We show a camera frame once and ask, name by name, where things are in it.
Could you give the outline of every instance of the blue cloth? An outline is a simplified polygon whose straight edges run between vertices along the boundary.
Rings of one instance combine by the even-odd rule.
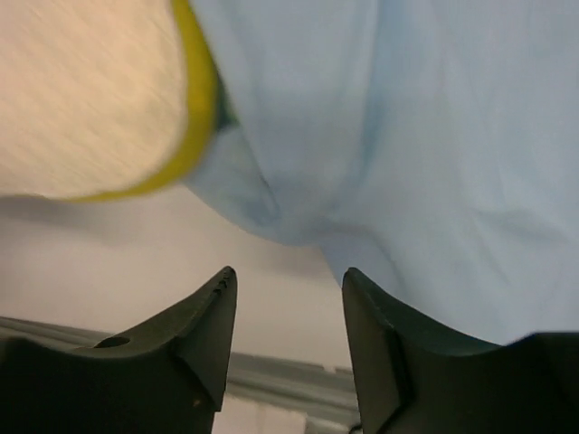
[[[192,5],[239,119],[203,200],[471,335],[579,329],[579,2]]]

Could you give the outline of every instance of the white surface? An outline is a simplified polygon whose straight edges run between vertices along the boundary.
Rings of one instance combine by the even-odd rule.
[[[238,273],[233,350],[349,366],[321,254],[257,239],[184,187],[133,201],[0,201],[0,316],[118,332]]]
[[[306,417],[258,402],[225,397],[213,434],[303,434]]]

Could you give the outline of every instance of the wrinkled fabric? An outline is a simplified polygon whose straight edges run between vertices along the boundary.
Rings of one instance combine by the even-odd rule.
[[[215,210],[482,339],[579,329],[579,3],[192,6],[239,121],[187,179]]]

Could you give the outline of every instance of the gray strip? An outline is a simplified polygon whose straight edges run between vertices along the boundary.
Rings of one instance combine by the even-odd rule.
[[[59,349],[94,346],[109,335],[0,317],[0,339],[22,336]],[[359,421],[350,371],[248,354],[232,354],[227,392],[308,415],[307,434],[344,434]]]

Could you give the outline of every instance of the yellow edge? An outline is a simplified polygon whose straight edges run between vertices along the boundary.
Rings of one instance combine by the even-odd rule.
[[[187,68],[188,126],[183,142],[171,159],[146,181],[126,190],[70,199],[71,202],[101,202],[150,193],[187,175],[198,163],[214,130],[217,76],[211,54],[187,0],[171,0],[185,50]]]

